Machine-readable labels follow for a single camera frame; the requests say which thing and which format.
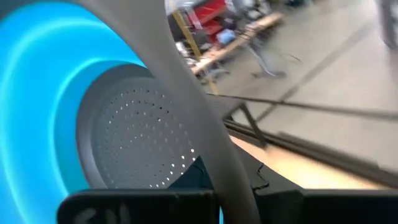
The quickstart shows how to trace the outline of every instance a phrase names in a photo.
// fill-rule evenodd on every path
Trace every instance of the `perforated panel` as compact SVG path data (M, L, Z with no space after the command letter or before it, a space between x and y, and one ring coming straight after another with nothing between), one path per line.
M121 75L126 69L115 71L95 81L83 99L80 113L90 115L79 123L89 124L91 149L79 150L91 151L109 188L166 188L197 158L189 132L178 118L177 105L156 80L142 73ZM97 104L90 101L94 97Z

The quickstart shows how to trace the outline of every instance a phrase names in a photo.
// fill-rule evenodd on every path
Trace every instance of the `wooden workbench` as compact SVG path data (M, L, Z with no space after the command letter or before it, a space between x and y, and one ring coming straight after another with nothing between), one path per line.
M263 18L257 20L256 22L253 22L251 24L250 29L247 29L243 34L239 35L234 41L232 41L226 47L222 49L213 47L212 49L203 54L202 59L194 67L191 67L193 74L196 75L205 68L207 68L208 66L221 60L225 55L227 55L237 47L246 44L259 31L262 31L265 28L270 27L271 25L280 21L282 18L283 14L279 12L274 12L268 16L264 16Z
M382 184L277 146L270 145L263 150L235 137L231 140L273 171L305 189L388 189Z

